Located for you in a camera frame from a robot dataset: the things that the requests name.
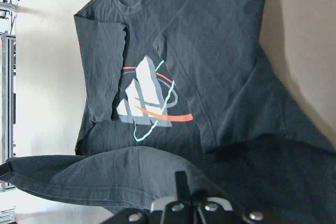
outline graphic print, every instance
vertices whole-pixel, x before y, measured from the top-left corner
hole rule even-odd
[[[177,93],[174,90],[175,81],[157,72],[163,63],[162,61],[155,68],[153,61],[145,56],[137,67],[123,68],[131,73],[135,72],[137,79],[133,78],[125,89],[127,100],[120,101],[117,113],[122,122],[134,122],[134,138],[137,141],[144,140],[157,126],[172,127],[171,122],[187,122],[193,119],[191,114],[168,115],[167,108],[177,104]],[[169,89],[165,98],[162,95],[161,85]],[[137,125],[151,125],[151,129],[142,138],[137,138],[135,135]]]

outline screw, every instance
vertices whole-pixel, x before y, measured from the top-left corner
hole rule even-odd
[[[130,222],[136,222],[136,221],[140,220],[140,218],[141,218],[141,214],[138,213],[138,214],[129,215],[128,220]]]
[[[205,205],[205,210],[209,211],[209,212],[214,212],[217,210],[218,205],[216,203],[209,203],[207,205]]]
[[[262,220],[264,215],[262,212],[253,211],[250,213],[250,219],[252,220]]]
[[[182,203],[176,204],[172,206],[172,211],[179,212],[179,211],[182,211],[183,208],[184,208],[184,205]]]

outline teal line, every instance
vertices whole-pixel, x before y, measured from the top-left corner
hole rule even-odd
[[[164,100],[164,104],[163,104],[163,107],[161,109],[161,113],[165,110],[165,108],[167,106],[170,95],[171,95],[171,93],[173,92],[173,89],[174,89],[174,84],[175,84],[175,80],[172,81],[172,85],[169,88],[168,95],[167,95],[166,99]],[[137,142],[140,142],[140,141],[144,140],[146,137],[148,137],[152,133],[153,129],[155,129],[156,125],[158,124],[157,122],[158,121],[156,120],[154,122],[154,124],[152,125],[152,127],[150,128],[150,130],[142,138],[137,138],[137,136],[135,135],[135,133],[137,132],[137,127],[136,127],[137,125],[136,125],[136,123],[134,123],[134,126],[135,126],[134,133],[133,133],[134,139]]]
[[[161,62],[160,62],[160,64],[157,66],[157,68],[156,68],[155,71],[157,71],[157,70],[160,68],[160,66],[161,66],[162,64],[164,64],[164,61],[161,61]]]

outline dark gray fabric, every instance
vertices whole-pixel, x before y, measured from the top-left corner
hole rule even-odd
[[[258,44],[264,1],[92,0],[75,15],[84,156],[11,159],[2,179],[52,200],[148,208],[185,170],[193,193],[335,224],[335,150]]]

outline metal bolt head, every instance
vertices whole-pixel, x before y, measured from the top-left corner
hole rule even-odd
[[[182,203],[176,204],[176,205],[172,206],[172,211],[173,212],[179,212],[179,211],[182,211],[183,208],[184,208],[184,205]]]
[[[129,220],[129,222],[136,222],[136,221],[140,220],[140,218],[141,218],[141,214],[137,213],[137,214],[129,215],[128,220]]]
[[[253,211],[250,213],[250,219],[252,220],[262,220],[264,215],[262,212]]]
[[[209,203],[205,205],[205,210],[209,211],[209,212],[214,212],[217,210],[218,205],[216,203]]]

